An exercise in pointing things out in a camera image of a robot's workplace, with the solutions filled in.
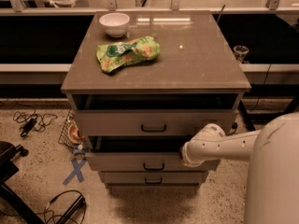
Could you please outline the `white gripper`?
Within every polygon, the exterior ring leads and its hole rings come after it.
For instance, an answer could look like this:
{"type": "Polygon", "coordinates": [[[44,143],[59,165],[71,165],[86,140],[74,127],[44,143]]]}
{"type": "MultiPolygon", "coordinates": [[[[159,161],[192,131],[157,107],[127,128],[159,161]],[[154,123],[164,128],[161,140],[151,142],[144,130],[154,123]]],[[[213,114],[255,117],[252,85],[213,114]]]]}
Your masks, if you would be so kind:
{"type": "Polygon", "coordinates": [[[180,148],[180,161],[181,164],[190,167],[195,168],[200,166],[203,162],[198,159],[193,159],[189,150],[188,150],[189,144],[186,142],[181,148],[180,148]]]}

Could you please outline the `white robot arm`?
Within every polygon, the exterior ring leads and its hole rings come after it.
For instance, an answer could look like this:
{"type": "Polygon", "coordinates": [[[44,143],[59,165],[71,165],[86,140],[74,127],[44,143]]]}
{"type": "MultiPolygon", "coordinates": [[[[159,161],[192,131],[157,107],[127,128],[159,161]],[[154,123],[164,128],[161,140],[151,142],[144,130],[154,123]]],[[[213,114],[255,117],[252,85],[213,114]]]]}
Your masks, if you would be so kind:
{"type": "Polygon", "coordinates": [[[261,130],[226,136],[206,125],[180,150],[182,163],[249,162],[244,224],[299,224],[299,114],[282,115],[261,130]]]}

